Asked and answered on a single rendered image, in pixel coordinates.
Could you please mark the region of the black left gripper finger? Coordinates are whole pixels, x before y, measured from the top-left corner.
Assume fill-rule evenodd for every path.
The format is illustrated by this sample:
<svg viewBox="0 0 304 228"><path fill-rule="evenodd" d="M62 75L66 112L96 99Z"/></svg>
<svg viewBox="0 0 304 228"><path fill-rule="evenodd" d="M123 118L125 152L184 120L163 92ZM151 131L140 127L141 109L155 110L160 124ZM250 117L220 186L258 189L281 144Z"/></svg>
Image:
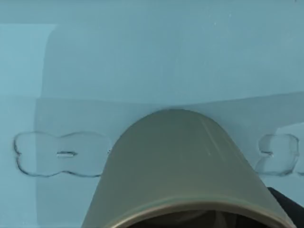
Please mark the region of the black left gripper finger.
<svg viewBox="0 0 304 228"><path fill-rule="evenodd" d="M272 187L268 187L268 190L275 197L295 226L297 228L304 228L304 207Z"/></svg>

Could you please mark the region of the olive grey cup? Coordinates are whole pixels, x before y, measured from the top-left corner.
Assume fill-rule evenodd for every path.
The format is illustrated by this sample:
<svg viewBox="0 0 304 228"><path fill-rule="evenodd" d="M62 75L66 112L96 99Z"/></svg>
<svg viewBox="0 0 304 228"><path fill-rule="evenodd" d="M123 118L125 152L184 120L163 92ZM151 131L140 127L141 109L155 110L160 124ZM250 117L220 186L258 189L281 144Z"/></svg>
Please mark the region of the olive grey cup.
<svg viewBox="0 0 304 228"><path fill-rule="evenodd" d="M296 228L225 130L164 110L114 144L81 228Z"/></svg>

